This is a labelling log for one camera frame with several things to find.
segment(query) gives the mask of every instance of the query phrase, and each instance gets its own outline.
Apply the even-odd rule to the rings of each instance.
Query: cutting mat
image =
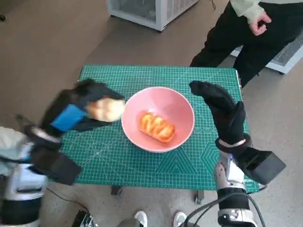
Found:
[[[107,83],[126,100],[147,87],[172,88],[189,100],[196,122],[188,141],[164,154],[136,147],[124,135],[120,122],[89,132],[68,132],[62,152],[83,168],[78,183],[215,190],[216,128],[208,107],[201,97],[191,94],[188,84],[192,80],[219,84],[238,101],[241,92],[234,69],[87,65],[80,80],[88,78]],[[246,185],[251,192],[258,190],[250,179]]]

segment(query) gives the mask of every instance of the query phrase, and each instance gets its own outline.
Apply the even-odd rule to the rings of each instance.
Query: white shoe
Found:
[[[186,214],[183,212],[177,212],[175,217],[174,217],[174,223],[173,227],[179,227],[185,222],[185,219],[187,218]]]
[[[134,218],[140,221],[140,223],[144,226],[147,227],[147,215],[144,211],[140,210],[138,211],[135,215]]]

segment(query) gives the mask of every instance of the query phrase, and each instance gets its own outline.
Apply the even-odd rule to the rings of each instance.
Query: grid lines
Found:
[[[80,80],[88,78],[107,83],[126,100],[147,87],[172,88],[191,103],[196,122],[187,142],[164,154],[136,147],[124,135],[121,122],[88,132],[69,131],[63,137],[62,152],[83,168],[78,183],[215,190],[216,128],[209,108],[201,97],[191,94],[188,84],[207,80],[223,86],[239,101],[241,91],[234,69],[87,65]],[[246,186],[250,192],[258,191],[258,184],[250,179]]]

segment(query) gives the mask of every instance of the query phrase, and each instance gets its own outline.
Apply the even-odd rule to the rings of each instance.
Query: bread roll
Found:
[[[96,102],[90,102],[86,109],[90,116],[98,121],[114,122],[121,118],[125,109],[125,101],[102,98]]]
[[[139,129],[145,134],[164,143],[171,141],[175,126],[153,113],[145,113],[139,122]]]

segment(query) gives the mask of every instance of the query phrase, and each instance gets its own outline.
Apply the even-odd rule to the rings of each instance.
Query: pink bowl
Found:
[[[139,130],[139,119],[145,112],[153,112],[175,125],[171,142],[160,142]],[[124,133],[133,144],[150,152],[162,153],[179,147],[190,137],[195,114],[179,92],[166,87],[149,87],[127,101],[121,121]]]

